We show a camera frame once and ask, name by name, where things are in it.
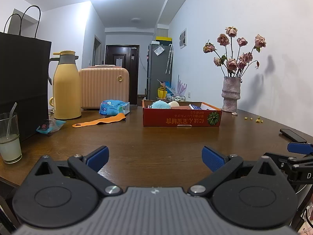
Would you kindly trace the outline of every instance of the wall picture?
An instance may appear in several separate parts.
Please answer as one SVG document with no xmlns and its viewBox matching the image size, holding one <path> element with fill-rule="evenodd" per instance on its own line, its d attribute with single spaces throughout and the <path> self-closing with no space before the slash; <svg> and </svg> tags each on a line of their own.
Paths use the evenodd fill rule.
<svg viewBox="0 0 313 235">
<path fill-rule="evenodd" d="M 179 46 L 181 49 L 187 46 L 187 28 L 179 36 Z"/>
</svg>

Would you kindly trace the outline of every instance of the brown wooden tabletop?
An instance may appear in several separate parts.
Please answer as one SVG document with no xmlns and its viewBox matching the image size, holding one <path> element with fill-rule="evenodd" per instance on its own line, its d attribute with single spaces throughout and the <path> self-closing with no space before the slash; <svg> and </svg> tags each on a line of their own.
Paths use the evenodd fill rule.
<svg viewBox="0 0 313 235">
<path fill-rule="evenodd" d="M 256 123 L 256 115 L 241 110 L 237 117 L 224 112 L 220 127 L 143 127 L 141 107 L 132 107 L 126 121 L 72 127 L 102 117 L 97 111 L 84 111 L 81 118 L 68 121 L 60 131 L 50 136 L 36 134 L 22 142 L 19 162 L 5 164 L 0 158 L 0 180 L 18 186 L 42 155 L 67 160 L 106 145 L 110 159 L 99 173 L 123 189 L 181 186 L 187 190 L 211 172 L 201 159 L 205 145 L 224 155 L 238 154 L 244 160 L 257 160 L 265 152 L 289 154 L 290 141 L 279 134 L 286 126 L 265 118 Z M 294 131 L 313 142 L 311 136 Z"/>
</svg>

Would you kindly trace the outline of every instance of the gray gripper housing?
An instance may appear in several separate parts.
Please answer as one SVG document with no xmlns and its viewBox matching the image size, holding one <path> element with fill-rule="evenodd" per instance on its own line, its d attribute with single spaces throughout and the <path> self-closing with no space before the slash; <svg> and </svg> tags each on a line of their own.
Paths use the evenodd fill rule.
<svg viewBox="0 0 313 235">
<path fill-rule="evenodd" d="M 86 220 L 71 227 L 43 230 L 22 225 L 15 235 L 295 235 L 289 227 L 253 231 L 227 223 L 205 198 L 180 187 L 129 187 L 106 197 Z"/>
</svg>

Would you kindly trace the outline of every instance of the small package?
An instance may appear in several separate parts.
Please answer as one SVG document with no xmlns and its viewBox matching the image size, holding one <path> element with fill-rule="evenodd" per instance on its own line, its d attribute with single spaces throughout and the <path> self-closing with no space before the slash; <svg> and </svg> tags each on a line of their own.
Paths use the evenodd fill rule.
<svg viewBox="0 0 313 235">
<path fill-rule="evenodd" d="M 202 110 L 200 107 L 196 106 L 196 105 L 193 105 L 193 104 L 189 104 L 189 107 L 192 109 L 192 110 Z"/>
<path fill-rule="evenodd" d="M 118 113 L 128 114 L 129 102 L 123 102 L 120 100 L 105 100 L 100 106 L 100 115 L 104 116 L 116 116 Z"/>
<path fill-rule="evenodd" d="M 44 121 L 42 126 L 38 126 L 36 129 L 37 132 L 48 134 L 50 132 L 56 132 L 61 129 L 61 127 L 65 124 L 65 121 L 56 120 L 56 119 L 48 119 Z"/>
</svg>

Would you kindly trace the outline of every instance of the red cardboard box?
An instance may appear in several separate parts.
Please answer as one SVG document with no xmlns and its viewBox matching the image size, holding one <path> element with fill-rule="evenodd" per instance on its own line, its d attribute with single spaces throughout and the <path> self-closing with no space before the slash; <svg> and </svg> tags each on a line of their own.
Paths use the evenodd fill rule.
<svg viewBox="0 0 313 235">
<path fill-rule="evenodd" d="M 151 109 L 153 101 L 143 100 L 143 126 L 219 126 L 222 110 L 205 102 L 178 102 L 180 106 L 193 104 L 202 110 L 189 109 Z"/>
</svg>

